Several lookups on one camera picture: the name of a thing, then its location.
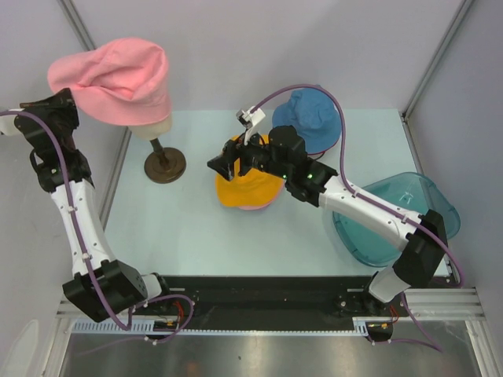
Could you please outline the yellow hat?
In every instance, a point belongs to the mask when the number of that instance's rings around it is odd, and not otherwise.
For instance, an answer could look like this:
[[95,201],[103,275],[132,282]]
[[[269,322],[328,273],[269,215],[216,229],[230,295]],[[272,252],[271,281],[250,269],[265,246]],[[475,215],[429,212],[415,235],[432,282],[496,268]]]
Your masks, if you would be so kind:
[[239,176],[240,161],[235,162],[235,177],[226,181],[216,174],[215,191],[219,202],[224,207],[259,205],[267,201],[270,193],[277,190],[284,181],[272,175],[250,169],[244,176]]

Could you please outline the pink bucket hat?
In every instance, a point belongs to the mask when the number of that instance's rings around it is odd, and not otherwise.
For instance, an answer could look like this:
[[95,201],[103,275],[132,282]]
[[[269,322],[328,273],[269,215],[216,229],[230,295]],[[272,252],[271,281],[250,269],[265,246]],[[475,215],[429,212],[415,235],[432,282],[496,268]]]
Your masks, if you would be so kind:
[[270,193],[267,201],[264,201],[263,203],[260,203],[259,205],[242,205],[242,206],[238,206],[238,208],[240,210],[262,210],[262,209],[268,207],[271,203],[273,203],[279,197],[283,188],[284,188],[284,186],[281,185],[277,190]]

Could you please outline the blue hat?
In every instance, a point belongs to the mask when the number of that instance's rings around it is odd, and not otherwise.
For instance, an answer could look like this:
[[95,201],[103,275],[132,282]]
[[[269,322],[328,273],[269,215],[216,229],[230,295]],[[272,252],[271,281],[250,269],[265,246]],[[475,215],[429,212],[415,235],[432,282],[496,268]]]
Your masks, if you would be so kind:
[[293,126],[305,141],[307,153],[335,145],[342,131],[340,115],[332,100],[312,88],[294,90],[288,101],[274,110],[272,126]]

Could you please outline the red bucket hat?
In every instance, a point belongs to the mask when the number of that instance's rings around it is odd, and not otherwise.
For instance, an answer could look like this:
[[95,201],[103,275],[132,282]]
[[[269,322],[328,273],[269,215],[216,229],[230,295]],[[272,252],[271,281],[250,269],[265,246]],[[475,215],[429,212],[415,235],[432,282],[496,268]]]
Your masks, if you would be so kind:
[[334,149],[334,148],[335,148],[335,145],[332,145],[331,147],[326,148],[326,149],[324,149],[324,150],[322,150],[322,151],[319,151],[319,152],[308,152],[308,154],[307,154],[307,155],[308,155],[309,157],[312,157],[312,158],[314,158],[314,157],[319,157],[319,156],[321,156],[321,155],[323,155],[323,154],[327,153],[328,151],[330,151],[330,150],[332,150],[332,149]]

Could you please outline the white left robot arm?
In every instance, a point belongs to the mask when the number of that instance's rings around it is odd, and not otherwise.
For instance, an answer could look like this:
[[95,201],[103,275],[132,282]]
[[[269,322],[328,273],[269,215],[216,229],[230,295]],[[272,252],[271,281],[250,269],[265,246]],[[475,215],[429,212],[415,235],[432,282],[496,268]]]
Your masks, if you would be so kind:
[[31,166],[57,206],[70,244],[72,279],[63,285],[65,298],[96,322],[143,302],[155,313],[168,312],[174,296],[160,276],[141,275],[108,245],[90,166],[72,137],[79,115],[70,89],[20,107],[13,124],[32,146]]

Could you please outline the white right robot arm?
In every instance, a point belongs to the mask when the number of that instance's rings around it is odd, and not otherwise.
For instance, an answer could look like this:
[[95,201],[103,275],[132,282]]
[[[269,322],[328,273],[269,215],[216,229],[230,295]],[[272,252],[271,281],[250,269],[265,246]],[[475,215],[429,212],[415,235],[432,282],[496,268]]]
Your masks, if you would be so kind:
[[362,296],[364,309],[380,315],[409,288],[425,288],[447,252],[442,215],[419,214],[351,184],[342,172],[307,155],[305,141],[293,126],[279,126],[262,144],[259,137],[228,140],[207,166],[227,181],[255,169],[281,178],[297,200],[342,214],[393,245],[400,255],[376,273]]

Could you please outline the brown wooden stand base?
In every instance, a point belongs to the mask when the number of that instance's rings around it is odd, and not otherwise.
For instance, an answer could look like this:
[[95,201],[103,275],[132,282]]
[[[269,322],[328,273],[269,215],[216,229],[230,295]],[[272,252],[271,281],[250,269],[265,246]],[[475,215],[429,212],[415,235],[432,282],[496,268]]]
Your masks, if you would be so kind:
[[150,141],[153,152],[145,160],[147,177],[158,184],[168,184],[178,180],[186,169],[184,154],[176,148],[165,148],[158,138]]

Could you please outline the beige mannequin head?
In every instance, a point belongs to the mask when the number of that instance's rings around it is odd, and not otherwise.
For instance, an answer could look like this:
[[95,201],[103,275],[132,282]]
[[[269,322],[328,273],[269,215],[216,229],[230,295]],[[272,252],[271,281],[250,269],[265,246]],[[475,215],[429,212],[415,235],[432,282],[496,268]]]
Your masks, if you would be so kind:
[[158,123],[150,123],[141,126],[129,126],[129,130],[135,137],[145,141],[151,141],[169,132],[171,130],[172,123],[172,115],[169,115],[167,118]]

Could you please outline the teal plastic basket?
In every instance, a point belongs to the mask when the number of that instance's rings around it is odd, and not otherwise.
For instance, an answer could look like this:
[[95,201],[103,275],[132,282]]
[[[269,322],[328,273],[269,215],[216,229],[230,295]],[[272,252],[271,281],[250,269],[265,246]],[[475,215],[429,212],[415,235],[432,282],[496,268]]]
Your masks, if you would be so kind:
[[[406,210],[426,214],[434,210],[442,215],[448,239],[457,235],[461,218],[454,205],[428,177],[405,172],[364,187],[367,192]],[[394,262],[400,252],[384,238],[356,221],[334,212],[332,223],[347,251],[354,259],[369,267],[385,267]]]

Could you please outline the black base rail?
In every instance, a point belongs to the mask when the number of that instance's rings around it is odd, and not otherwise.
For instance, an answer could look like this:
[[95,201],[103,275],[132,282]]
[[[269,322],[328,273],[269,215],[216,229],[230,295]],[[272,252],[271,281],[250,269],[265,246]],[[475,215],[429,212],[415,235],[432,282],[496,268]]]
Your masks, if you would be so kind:
[[406,315],[399,298],[365,306],[367,276],[236,277],[165,276],[182,303],[189,330],[341,331],[355,317],[390,319]]

